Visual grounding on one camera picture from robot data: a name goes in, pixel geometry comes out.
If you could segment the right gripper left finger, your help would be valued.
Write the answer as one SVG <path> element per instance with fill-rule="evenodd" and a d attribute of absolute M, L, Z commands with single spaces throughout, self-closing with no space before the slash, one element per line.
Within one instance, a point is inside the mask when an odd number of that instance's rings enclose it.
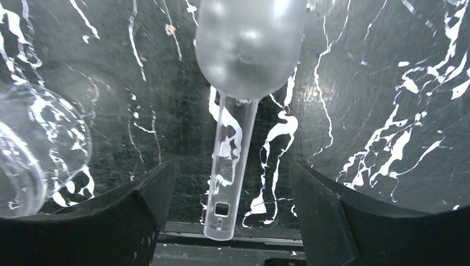
<path fill-rule="evenodd" d="M 150 265 L 176 181 L 170 162 L 53 214 L 1 219 L 2 265 Z"/>

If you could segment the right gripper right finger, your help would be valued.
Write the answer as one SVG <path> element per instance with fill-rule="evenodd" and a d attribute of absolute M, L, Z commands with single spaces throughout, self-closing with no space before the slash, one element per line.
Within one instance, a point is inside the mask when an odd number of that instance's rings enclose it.
<path fill-rule="evenodd" d="M 298 162 L 290 184 L 308 265 L 468 265 L 469 208 L 427 213 L 369 197 Z"/>

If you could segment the translucent plastic scoop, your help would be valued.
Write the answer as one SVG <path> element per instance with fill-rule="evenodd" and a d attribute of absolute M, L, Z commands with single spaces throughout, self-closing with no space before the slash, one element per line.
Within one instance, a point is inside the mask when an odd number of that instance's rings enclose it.
<path fill-rule="evenodd" d="M 300 57 L 306 1 L 202 1 L 195 53 L 219 93 L 204 234 L 233 238 L 259 102 L 284 86 Z"/>

